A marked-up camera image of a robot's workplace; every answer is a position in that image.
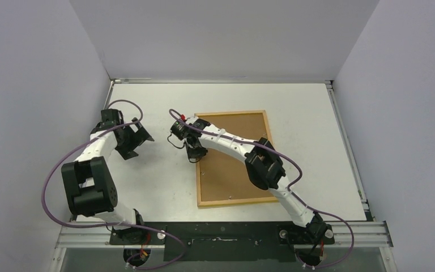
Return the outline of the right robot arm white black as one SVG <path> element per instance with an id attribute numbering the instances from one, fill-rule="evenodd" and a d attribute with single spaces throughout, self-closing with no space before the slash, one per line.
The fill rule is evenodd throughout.
<path id="1" fill-rule="evenodd" d="M 242 162 L 250 182 L 270 192 L 284 207 L 303 243 L 334 243 L 331 226 L 288 189 L 283 161 L 268 139 L 241 138 L 198 117 L 175 121 L 170 132 L 183 141 L 189 159 L 200 160 L 212 149 Z"/>

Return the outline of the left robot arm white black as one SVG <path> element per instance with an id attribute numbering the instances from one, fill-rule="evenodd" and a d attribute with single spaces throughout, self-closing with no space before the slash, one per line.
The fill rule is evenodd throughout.
<path id="1" fill-rule="evenodd" d="M 153 138 L 138 118 L 125 124 L 120 110 L 104 109 L 82 153 L 61 167 L 71 213 L 100 219 L 110 228 L 113 237 L 130 244 L 145 242 L 148 230 L 139 211 L 118 199 L 106 161 L 113 151 L 124 160 L 137 157 L 135 149 L 146 141 L 153 141 Z"/>

